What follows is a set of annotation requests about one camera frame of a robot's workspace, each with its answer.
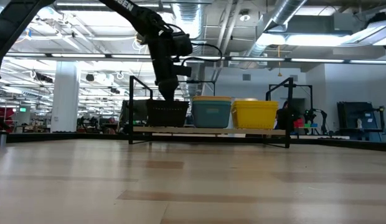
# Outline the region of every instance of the white column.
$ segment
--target white column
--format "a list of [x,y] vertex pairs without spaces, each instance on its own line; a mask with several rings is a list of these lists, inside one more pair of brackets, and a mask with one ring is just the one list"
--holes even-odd
[[50,131],[76,131],[81,73],[76,62],[57,62]]

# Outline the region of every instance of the shelf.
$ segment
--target shelf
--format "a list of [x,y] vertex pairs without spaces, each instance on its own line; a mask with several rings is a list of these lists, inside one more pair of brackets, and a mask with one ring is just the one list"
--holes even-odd
[[149,133],[179,133],[179,134],[272,134],[285,135],[285,130],[267,129],[223,129],[223,128],[159,128],[134,127],[133,131]]

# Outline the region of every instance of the wall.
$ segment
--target wall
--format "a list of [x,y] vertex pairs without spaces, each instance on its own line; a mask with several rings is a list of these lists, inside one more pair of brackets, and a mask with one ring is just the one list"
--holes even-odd
[[[205,68],[206,80],[210,80],[213,74],[213,68]],[[234,98],[256,98],[265,100],[266,92],[269,90],[269,84],[279,84],[290,75],[298,75],[298,82],[295,84],[305,84],[305,73],[301,73],[298,68],[282,68],[282,77],[278,77],[279,70],[273,69],[251,69],[242,70],[239,68],[223,68],[216,83],[215,93],[217,96],[231,96]],[[242,75],[250,74],[251,81],[243,81]],[[271,99],[279,101],[281,107],[287,99],[287,88],[275,90]],[[213,95],[211,89],[207,86],[203,89],[203,95]],[[304,87],[304,90],[297,87],[293,91],[294,98],[309,98],[309,88]]]
[[[313,108],[324,110],[327,114],[330,113],[326,106],[326,71],[325,65],[319,65],[306,73],[306,84],[313,86]],[[306,107],[310,108],[310,103],[306,102]],[[317,114],[315,123],[321,124],[322,117]]]
[[386,65],[319,65],[306,74],[306,83],[314,86],[314,107],[327,113],[327,124],[334,131],[339,129],[339,101],[369,101],[374,108],[386,108]]

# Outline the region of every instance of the black basket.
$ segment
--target black basket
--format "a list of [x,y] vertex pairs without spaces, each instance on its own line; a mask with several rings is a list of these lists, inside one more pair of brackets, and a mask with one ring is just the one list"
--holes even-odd
[[154,127],[183,127],[188,101],[148,100],[148,125]]

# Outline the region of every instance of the cable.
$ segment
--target cable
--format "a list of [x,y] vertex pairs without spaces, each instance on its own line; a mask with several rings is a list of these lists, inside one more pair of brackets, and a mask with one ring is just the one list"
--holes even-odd
[[217,49],[218,52],[219,52],[219,59],[212,60],[212,59],[203,59],[203,58],[199,58],[199,57],[188,57],[188,58],[185,58],[182,61],[182,66],[184,66],[185,62],[187,60],[190,60],[190,59],[203,60],[203,61],[206,61],[206,62],[219,62],[224,57],[223,54],[222,54],[222,51],[217,46],[215,46],[215,45],[212,45],[212,44],[197,44],[197,43],[192,43],[192,45],[195,45],[195,46],[208,46],[208,47],[213,47],[213,48]]
[[355,17],[358,21],[366,22],[366,21],[363,21],[362,19],[360,19],[359,16],[358,16],[357,14],[354,14],[354,17]]
[[306,93],[306,94],[308,94],[308,96],[311,96],[302,86],[300,86],[301,87],[301,89],[302,90],[304,90],[304,92]]
[[175,28],[178,28],[180,31],[183,31],[182,28],[180,28],[179,26],[175,25],[175,24],[167,24],[167,26],[169,27],[175,27]]
[[320,16],[320,14],[322,14],[322,12],[325,11],[328,7],[332,7],[336,12],[338,12],[338,10],[334,6],[327,5],[325,8],[322,9],[322,11],[319,12],[318,16]]

